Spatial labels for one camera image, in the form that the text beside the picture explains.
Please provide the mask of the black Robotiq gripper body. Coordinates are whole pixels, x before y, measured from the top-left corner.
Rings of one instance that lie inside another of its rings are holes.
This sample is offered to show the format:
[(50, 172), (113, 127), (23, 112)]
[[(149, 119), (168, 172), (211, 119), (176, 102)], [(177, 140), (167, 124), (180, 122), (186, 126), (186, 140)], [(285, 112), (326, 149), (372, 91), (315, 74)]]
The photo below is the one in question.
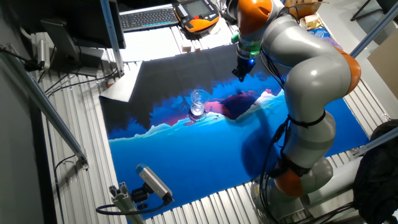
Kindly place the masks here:
[(255, 60), (252, 59), (246, 59), (246, 58), (242, 58), (242, 57), (237, 57), (237, 67), (235, 68), (235, 70), (238, 71), (238, 77), (241, 76), (246, 76), (248, 73), (251, 72), (251, 70), (254, 68), (255, 66)]

